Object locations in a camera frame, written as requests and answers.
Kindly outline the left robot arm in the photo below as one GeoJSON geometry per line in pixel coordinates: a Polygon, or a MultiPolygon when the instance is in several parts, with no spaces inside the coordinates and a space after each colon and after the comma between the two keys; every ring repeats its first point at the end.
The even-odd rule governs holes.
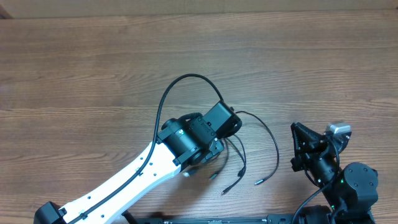
{"type": "Polygon", "coordinates": [[[41,223],[112,223],[150,190],[188,166],[206,164],[242,122],[223,101],[206,114],[167,120],[154,142],[126,167],[86,195],[59,206],[47,202],[34,215],[41,223]]]}

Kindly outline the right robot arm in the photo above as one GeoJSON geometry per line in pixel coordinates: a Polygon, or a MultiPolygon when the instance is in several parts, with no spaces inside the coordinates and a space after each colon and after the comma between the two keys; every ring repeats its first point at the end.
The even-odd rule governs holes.
{"type": "Polygon", "coordinates": [[[330,123],[317,133],[302,123],[290,126],[295,172],[304,171],[318,189],[295,211],[292,223],[374,223],[371,207],[378,200],[377,170],[353,162],[340,166],[340,154],[351,139],[351,126],[330,123]]]}

